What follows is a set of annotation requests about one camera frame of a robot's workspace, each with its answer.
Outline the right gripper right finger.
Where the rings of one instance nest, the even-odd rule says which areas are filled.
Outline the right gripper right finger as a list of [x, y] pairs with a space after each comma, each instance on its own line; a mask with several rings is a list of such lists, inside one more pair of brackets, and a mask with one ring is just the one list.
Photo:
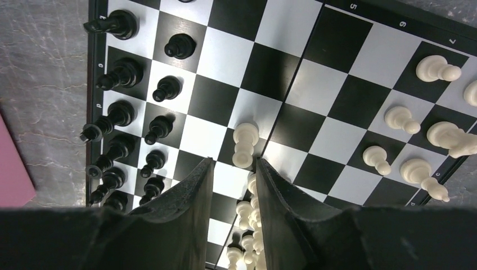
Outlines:
[[356, 221], [284, 179], [266, 159], [256, 162], [257, 195], [268, 269], [371, 269]]

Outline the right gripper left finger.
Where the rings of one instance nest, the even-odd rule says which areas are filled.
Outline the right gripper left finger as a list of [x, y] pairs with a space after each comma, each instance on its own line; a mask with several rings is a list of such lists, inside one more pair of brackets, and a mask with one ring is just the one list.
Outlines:
[[214, 161], [128, 214], [103, 207], [104, 221], [82, 269], [204, 269]]

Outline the white chess piece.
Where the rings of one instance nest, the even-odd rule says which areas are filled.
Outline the white chess piece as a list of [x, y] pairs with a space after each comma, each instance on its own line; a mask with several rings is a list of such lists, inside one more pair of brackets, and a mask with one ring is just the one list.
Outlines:
[[423, 58], [416, 67], [416, 76], [423, 82], [444, 80], [452, 82], [462, 74], [461, 68], [451, 65], [446, 58], [440, 55], [431, 55]]

